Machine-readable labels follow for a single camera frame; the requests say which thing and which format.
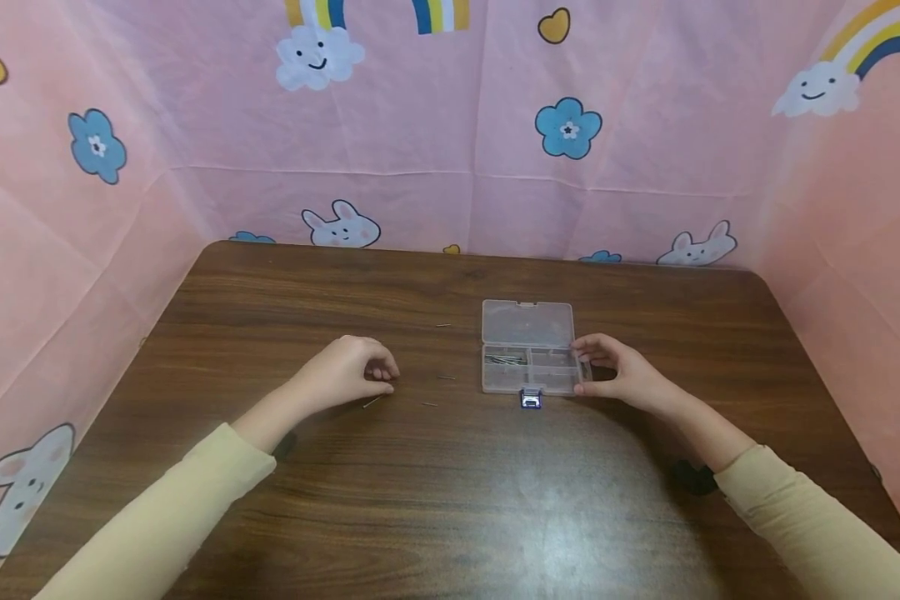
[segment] wooden table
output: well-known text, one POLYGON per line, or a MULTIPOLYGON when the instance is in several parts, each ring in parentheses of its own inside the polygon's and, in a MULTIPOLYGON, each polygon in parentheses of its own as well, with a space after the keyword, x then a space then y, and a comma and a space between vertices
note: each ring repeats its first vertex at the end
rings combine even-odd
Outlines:
POLYGON ((719 492, 673 485, 678 456, 650 418, 483 394, 484 298, 571 303, 577 334, 642 350, 900 550, 897 512, 752 273, 217 242, 2 568, 0 600, 30 598, 199 438, 344 333, 393 350, 397 392, 301 425, 168 598, 798 595, 719 492))

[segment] pink fabric wall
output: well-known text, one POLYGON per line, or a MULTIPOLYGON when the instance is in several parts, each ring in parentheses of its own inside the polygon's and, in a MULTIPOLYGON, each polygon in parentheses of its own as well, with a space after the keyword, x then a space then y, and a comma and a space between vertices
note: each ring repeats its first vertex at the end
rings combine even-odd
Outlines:
MULTIPOLYGON (((0 458, 84 434, 207 241, 107 42, 63 4, 0 2, 0 458), (94 107, 127 148, 116 185, 71 154, 68 114, 94 107)), ((48 488, 65 460, 38 450, 7 474, 48 488)), ((48 491, 27 483, 19 510, 0 487, 0 554, 48 491)))
POLYGON ((855 110, 792 94, 871 3, 448 3, 467 26, 420 34, 412 0, 347 0, 344 34, 281 0, 2 2, 0 457, 83 434, 211 239, 689 250, 767 279, 900 509, 900 55, 841 78, 855 110), (575 117, 589 147, 538 131, 565 97, 600 115, 575 117), (91 107, 127 147, 116 185, 70 153, 91 107))
POLYGON ((794 122, 767 196, 767 279, 900 511, 900 55, 860 108, 794 122))

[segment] beige long-sleeve shirt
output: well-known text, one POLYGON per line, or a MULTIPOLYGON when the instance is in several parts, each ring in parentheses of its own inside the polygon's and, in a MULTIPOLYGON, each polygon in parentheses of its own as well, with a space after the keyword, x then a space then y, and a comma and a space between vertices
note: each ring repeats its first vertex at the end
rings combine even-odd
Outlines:
MULTIPOLYGON (((221 425, 90 539, 35 600, 158 600, 230 504, 275 462, 221 425)), ((900 598, 900 555, 770 448, 716 475, 813 598, 900 598)))

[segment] box lid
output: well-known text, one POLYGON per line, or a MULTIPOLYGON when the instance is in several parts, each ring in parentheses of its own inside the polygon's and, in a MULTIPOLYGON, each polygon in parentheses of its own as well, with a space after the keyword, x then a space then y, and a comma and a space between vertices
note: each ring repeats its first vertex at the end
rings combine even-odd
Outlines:
POLYGON ((574 339, 570 304, 483 301, 483 343, 565 348, 574 339))

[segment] right hand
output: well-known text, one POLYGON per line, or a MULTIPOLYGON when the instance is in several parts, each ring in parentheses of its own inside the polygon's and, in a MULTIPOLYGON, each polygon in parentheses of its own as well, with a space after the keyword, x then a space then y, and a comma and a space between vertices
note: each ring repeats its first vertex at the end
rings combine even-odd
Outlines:
POLYGON ((586 381, 574 386, 577 396, 616 398, 658 416, 665 415, 685 394, 680 387, 624 342, 607 334, 591 333, 573 342, 577 358, 597 367, 614 368, 617 376, 609 381, 586 381))

